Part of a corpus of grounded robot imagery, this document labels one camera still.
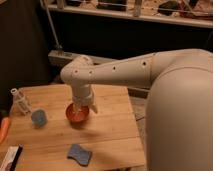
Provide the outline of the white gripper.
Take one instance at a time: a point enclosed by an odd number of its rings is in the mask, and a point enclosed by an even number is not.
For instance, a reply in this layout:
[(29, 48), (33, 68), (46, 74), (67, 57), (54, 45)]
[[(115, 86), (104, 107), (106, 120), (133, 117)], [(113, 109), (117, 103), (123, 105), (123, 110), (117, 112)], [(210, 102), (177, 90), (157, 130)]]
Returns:
[(98, 113), (98, 108), (94, 101), (94, 93), (90, 84), (72, 85), (71, 90), (72, 101), (75, 106), (89, 106), (94, 113)]

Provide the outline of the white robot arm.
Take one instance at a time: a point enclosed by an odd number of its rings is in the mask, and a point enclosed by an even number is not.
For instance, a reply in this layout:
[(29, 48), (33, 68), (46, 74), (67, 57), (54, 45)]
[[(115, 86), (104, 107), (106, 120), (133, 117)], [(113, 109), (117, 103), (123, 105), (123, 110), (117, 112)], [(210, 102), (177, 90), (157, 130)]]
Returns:
[(213, 171), (213, 52), (170, 50), (99, 65), (81, 55), (60, 76), (78, 108), (94, 103), (93, 84), (147, 88), (148, 171)]

